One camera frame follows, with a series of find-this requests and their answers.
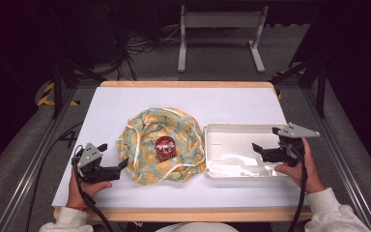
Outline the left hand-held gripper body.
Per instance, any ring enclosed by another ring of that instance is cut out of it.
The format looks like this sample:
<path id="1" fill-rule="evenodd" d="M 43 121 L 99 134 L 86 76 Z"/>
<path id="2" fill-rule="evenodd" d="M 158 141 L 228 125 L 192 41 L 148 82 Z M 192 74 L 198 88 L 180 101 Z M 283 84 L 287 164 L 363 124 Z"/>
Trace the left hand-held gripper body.
<path id="1" fill-rule="evenodd" d="M 85 183 L 95 184 L 120 179 L 121 172 L 116 171 L 118 165 L 111 167 L 100 165 L 102 153 L 98 150 L 98 147 L 88 143 L 73 157 L 73 166 Z"/>

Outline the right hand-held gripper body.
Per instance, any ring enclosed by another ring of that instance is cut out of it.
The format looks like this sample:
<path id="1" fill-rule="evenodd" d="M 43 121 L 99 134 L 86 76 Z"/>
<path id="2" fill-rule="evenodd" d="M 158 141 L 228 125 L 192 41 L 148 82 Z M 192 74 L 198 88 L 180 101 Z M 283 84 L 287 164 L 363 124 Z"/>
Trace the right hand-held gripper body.
<path id="1" fill-rule="evenodd" d="M 279 137 L 279 148 L 276 150 L 275 162 L 286 162 L 290 166 L 296 166 L 304 159 L 304 145 L 302 140 L 309 137 L 319 137 L 318 131 L 310 130 L 302 126 L 288 123 L 283 128 L 273 128 L 272 133 Z"/>

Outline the white plastic tray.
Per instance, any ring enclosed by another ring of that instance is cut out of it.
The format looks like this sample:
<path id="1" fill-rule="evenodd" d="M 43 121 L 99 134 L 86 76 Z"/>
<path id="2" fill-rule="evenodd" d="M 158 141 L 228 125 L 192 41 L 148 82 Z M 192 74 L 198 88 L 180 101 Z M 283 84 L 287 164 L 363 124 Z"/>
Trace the white plastic tray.
<path id="1" fill-rule="evenodd" d="M 275 125 L 209 124 L 205 132 L 205 175 L 218 180 L 287 179 L 274 168 L 280 162 L 263 161 L 252 144 L 264 150 L 278 148 L 279 138 L 272 133 Z"/>

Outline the yellow green patterned drawstring bag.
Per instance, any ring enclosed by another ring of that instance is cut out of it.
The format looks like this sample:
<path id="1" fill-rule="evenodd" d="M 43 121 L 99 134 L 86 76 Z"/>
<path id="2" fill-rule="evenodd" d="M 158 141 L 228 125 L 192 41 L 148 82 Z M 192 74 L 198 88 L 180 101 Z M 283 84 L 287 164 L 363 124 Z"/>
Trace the yellow green patterned drawstring bag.
<path id="1" fill-rule="evenodd" d="M 169 136 L 175 151 L 163 159 L 156 151 L 157 140 Z M 191 115 L 174 107 L 147 108 L 128 121 L 116 140 L 121 160 L 128 160 L 127 171 L 140 185 L 164 180 L 184 182 L 206 168 L 204 134 Z"/>

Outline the red round badge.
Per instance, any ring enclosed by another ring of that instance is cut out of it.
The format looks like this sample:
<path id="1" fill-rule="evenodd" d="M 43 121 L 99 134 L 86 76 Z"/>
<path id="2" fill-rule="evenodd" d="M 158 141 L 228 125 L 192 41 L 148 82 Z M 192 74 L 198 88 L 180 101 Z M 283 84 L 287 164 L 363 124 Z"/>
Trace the red round badge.
<path id="1" fill-rule="evenodd" d="M 160 161 L 170 160 L 176 156 L 176 143 L 172 137 L 162 136 L 156 141 L 155 150 Z"/>

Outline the person's left hand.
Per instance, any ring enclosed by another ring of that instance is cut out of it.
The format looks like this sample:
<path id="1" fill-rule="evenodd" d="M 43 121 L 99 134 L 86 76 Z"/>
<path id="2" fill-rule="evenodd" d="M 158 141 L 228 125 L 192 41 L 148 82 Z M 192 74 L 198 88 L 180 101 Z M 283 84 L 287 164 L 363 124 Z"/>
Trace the person's left hand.
<path id="1" fill-rule="evenodd" d="M 104 189 L 110 189 L 112 187 L 112 184 L 108 181 L 96 184 L 87 184 L 85 182 L 82 182 L 80 186 L 84 192 L 86 192 L 90 197 L 94 198 L 100 191 Z M 89 209 L 79 192 L 74 170 L 71 171 L 71 179 L 69 183 L 69 198 L 66 206 L 68 208 L 80 211 L 87 211 Z"/>

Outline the person's right hand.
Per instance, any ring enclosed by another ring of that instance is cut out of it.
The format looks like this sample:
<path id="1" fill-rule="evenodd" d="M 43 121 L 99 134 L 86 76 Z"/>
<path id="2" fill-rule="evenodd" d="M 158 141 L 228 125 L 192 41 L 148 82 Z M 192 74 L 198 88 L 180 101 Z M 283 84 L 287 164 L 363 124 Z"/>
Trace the person's right hand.
<path id="1" fill-rule="evenodd" d="M 326 187 L 319 177 L 317 166 L 307 139 L 303 137 L 302 143 L 305 152 L 304 166 L 307 173 L 305 192 L 310 194 L 325 190 Z M 288 164 L 279 164 L 274 170 L 289 176 L 300 187 L 302 180 L 302 167 L 303 165 L 301 163 L 298 163 L 295 167 L 291 167 Z"/>

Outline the black metal stand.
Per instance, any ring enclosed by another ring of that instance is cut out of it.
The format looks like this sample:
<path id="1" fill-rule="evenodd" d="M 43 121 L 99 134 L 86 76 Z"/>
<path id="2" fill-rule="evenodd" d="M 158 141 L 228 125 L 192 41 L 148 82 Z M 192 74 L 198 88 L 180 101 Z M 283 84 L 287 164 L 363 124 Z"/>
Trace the black metal stand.
<path id="1" fill-rule="evenodd" d="M 300 80 L 298 82 L 298 85 L 301 89 L 309 89 L 315 80 L 318 81 L 316 109 L 319 116 L 321 118 L 325 118 L 324 103 L 327 78 L 324 58 L 311 59 L 295 65 L 286 72 L 277 72 L 275 76 L 270 80 L 270 83 L 272 85 L 275 85 L 301 71 L 303 71 L 303 75 L 300 77 Z"/>
<path id="2" fill-rule="evenodd" d="M 59 59 L 53 66 L 53 81 L 54 81 L 54 113 L 52 118 L 56 119 L 61 110 L 64 108 L 65 103 L 62 97 L 62 82 L 65 82 L 68 88 L 76 88 L 78 85 L 78 77 L 74 70 L 78 70 L 88 77 L 94 79 L 98 83 L 105 81 L 105 78 L 84 68 L 71 60 Z"/>

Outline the yellow black hazard tape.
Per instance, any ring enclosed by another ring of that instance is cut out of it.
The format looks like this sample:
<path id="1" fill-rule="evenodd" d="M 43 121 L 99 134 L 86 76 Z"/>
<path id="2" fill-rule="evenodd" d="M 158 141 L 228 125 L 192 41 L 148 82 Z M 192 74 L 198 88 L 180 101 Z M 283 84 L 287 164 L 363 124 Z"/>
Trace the yellow black hazard tape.
<path id="1" fill-rule="evenodd" d="M 54 82 L 53 81 L 49 81 L 48 84 L 46 85 L 46 87 L 44 88 L 43 93 L 42 93 L 42 96 L 38 100 L 37 105 L 50 105 L 50 106 L 54 106 L 55 105 L 55 101 L 49 99 L 49 95 L 50 95 L 50 93 L 51 93 L 51 91 L 53 89 L 54 89 Z"/>

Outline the white table mat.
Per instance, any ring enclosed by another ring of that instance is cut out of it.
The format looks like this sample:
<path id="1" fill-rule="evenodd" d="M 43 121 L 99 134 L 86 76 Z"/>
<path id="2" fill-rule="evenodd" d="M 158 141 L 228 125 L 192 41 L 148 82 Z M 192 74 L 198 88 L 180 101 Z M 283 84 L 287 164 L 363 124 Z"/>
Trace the white table mat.
<path id="1" fill-rule="evenodd" d="M 99 87 L 76 143 L 106 143 L 102 163 L 119 163 L 116 140 L 128 120 L 152 107 L 175 107 L 209 124 L 286 124 L 271 88 Z M 209 209 L 294 207 L 300 190 L 287 177 L 277 180 L 212 180 L 205 170 L 184 182 L 164 180 L 142 186 L 127 171 L 95 200 L 101 209 Z"/>

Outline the white metal stand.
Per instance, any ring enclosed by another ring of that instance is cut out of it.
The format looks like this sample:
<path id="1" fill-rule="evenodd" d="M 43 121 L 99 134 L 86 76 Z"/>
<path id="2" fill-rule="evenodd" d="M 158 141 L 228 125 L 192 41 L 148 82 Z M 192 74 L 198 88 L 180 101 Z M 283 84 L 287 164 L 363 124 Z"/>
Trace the white metal stand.
<path id="1" fill-rule="evenodd" d="M 265 71 L 258 45 L 265 26 L 269 7 L 254 12 L 188 12 L 182 5 L 180 18 L 180 50 L 178 72 L 186 71 L 186 29 L 187 28 L 255 28 L 254 38 L 247 43 L 258 73 Z"/>

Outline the aluminium rail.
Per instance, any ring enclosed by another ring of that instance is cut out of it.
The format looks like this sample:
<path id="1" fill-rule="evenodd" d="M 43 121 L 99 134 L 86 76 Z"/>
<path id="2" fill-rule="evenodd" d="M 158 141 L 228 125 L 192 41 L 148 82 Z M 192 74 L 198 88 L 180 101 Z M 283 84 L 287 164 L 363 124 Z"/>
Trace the aluminium rail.
<path id="1" fill-rule="evenodd" d="M 4 213 L 0 217 L 0 232 L 9 232 L 10 227 L 14 223 L 14 219 L 19 212 L 30 188 L 35 183 L 38 176 L 40 166 L 43 164 L 44 155 L 49 150 L 49 142 L 52 140 L 55 131 L 58 128 L 66 108 L 70 105 L 76 90 L 67 89 L 64 96 L 61 98 L 62 106 L 57 110 L 57 116 L 49 120 L 49 124 L 45 129 L 43 138 L 30 159 L 28 166 L 24 169 L 23 175 L 18 182 L 14 194 L 6 207 Z"/>
<path id="2" fill-rule="evenodd" d="M 304 89 L 302 91 L 302 94 L 307 102 L 307 105 L 312 111 L 313 117 L 316 119 L 320 134 L 328 144 L 329 150 L 331 152 L 331 159 L 333 160 L 334 165 L 342 180 L 342 183 L 354 204 L 358 217 L 371 230 L 371 209 L 361 192 L 355 176 L 353 175 L 349 165 L 345 161 L 343 153 L 341 152 L 337 142 L 335 141 L 333 133 L 328 126 L 327 121 L 321 118 L 316 107 L 316 100 L 313 97 L 312 92 L 310 90 Z"/>

